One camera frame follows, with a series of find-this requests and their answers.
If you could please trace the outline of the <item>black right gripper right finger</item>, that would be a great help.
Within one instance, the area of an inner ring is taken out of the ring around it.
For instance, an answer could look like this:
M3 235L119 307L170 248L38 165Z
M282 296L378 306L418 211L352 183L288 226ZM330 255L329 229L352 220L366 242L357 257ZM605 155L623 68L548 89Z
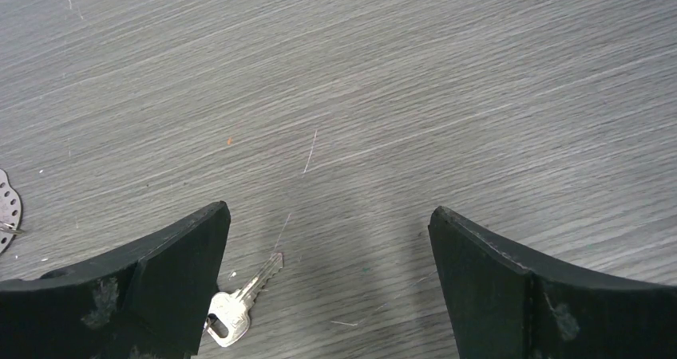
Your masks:
M675 357L674 286L564 262L447 207L428 230L460 357Z

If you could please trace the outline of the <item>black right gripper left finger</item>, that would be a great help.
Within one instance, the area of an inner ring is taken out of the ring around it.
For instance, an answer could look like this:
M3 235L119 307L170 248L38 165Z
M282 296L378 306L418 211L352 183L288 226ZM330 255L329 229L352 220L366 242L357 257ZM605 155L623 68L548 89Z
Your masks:
M33 280L1 284L4 358L198 353L231 215L223 201Z

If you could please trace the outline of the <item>silver key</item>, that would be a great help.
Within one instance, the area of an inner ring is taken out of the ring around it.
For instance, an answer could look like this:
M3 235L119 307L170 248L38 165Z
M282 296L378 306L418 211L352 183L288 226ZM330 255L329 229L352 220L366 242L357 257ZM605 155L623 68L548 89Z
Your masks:
M283 254L275 252L241 288L213 295L204 331L222 348L236 343L249 330L249 310L269 279L283 268Z

